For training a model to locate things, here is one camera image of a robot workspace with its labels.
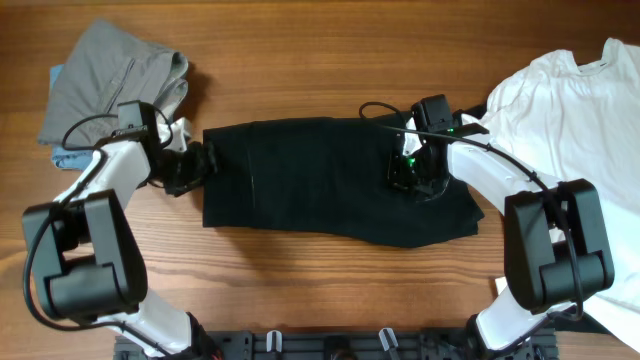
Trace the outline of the black shorts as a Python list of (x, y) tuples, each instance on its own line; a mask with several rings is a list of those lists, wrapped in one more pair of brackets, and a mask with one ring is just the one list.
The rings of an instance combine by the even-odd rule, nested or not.
[(206, 227), (318, 232), (416, 248), (472, 236), (484, 214), (465, 183), (419, 201), (387, 180), (393, 116), (258, 121), (207, 129), (217, 173), (204, 185)]

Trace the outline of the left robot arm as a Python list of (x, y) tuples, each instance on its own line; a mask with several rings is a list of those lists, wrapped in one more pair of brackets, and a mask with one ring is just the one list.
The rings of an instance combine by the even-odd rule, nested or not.
[(62, 332), (109, 328), (148, 359), (220, 359), (222, 349), (190, 313), (150, 290), (125, 208), (133, 193), (159, 185), (179, 197), (219, 169), (214, 146), (171, 147), (161, 138), (156, 106), (129, 101), (118, 126), (89, 147), (93, 159), (74, 184), (49, 203), (27, 208), (23, 297), (31, 316)]

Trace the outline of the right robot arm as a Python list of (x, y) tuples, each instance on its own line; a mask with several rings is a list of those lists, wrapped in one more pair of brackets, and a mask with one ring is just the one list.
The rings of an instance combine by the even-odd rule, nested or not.
[(534, 335), (552, 322), (580, 321), (584, 303), (610, 288), (614, 265), (598, 192), (585, 179), (542, 175), (501, 149), (489, 131), (463, 124), (443, 95), (423, 98), (396, 129), (388, 181), (421, 201), (453, 180), (489, 200), (504, 220), (507, 286), (440, 345), (465, 359), (541, 359)]

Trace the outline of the folded blue garment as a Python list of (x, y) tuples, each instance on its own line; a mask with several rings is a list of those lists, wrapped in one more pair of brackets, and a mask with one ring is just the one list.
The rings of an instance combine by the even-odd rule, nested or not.
[[(49, 70), (49, 91), (52, 91), (53, 86), (63, 69), (63, 65), (53, 66)], [(62, 146), (51, 147), (51, 161), (60, 169), (67, 170), (85, 170), (91, 163), (93, 158), (92, 151), (84, 150), (65, 150)]]

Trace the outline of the folded grey shorts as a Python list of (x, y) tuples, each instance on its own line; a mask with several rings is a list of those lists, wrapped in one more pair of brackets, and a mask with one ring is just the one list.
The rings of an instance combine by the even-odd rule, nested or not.
[(115, 114), (120, 103), (151, 103), (172, 118), (186, 97), (189, 63), (179, 51), (95, 21), (80, 37), (52, 89), (38, 142), (58, 145), (92, 115)]

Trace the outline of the white t-shirt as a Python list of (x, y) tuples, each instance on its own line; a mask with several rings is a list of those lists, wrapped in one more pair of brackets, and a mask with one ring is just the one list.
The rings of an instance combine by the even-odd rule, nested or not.
[(533, 60), (489, 95), (487, 128), (519, 159), (561, 180), (584, 178), (600, 196), (615, 267), (612, 287), (586, 312), (639, 347), (639, 49), (608, 39), (585, 65), (556, 50)]

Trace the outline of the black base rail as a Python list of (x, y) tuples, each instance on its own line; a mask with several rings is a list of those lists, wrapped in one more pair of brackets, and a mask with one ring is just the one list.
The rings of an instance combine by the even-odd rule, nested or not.
[(252, 333), (211, 332), (224, 359), (468, 359), (461, 328), (426, 328), (420, 332)]

